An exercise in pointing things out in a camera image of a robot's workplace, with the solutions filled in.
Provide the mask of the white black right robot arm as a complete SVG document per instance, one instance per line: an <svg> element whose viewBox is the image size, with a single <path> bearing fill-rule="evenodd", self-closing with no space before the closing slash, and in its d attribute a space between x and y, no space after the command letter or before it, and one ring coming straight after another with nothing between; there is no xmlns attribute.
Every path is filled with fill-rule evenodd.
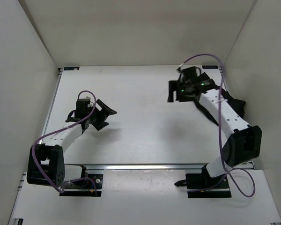
<svg viewBox="0 0 281 225"><path fill-rule="evenodd" d="M219 157L201 169L199 184L203 188L215 186L239 164L259 157L262 131L243 119L245 102L233 98L206 73L182 72L177 80L169 81L168 102L174 101L194 102L227 139L219 143Z"/></svg>

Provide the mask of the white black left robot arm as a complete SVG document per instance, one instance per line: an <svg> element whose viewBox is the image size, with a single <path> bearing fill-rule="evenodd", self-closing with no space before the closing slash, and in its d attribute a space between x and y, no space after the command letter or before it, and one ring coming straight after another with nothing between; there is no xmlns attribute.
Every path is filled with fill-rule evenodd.
<svg viewBox="0 0 281 225"><path fill-rule="evenodd" d="M70 167L66 172L64 153L70 145L82 136L89 126L97 131L108 126L109 116L117 112L100 99L92 103L90 99L82 98L76 101L76 108L72 110L65 120L65 126L57 133L48 134L47 141L31 146L27 182L34 185L61 187L67 179L72 180L77 186L83 187L88 183L88 174L83 167Z"/></svg>

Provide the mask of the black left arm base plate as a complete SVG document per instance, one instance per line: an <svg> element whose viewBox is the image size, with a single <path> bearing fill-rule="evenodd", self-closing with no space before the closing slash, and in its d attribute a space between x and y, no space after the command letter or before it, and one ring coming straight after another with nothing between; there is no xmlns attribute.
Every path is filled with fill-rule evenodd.
<svg viewBox="0 0 281 225"><path fill-rule="evenodd" d="M84 176L90 180L66 181L63 183L63 193L59 196L64 197L101 197L103 190L104 171L85 169Z"/></svg>

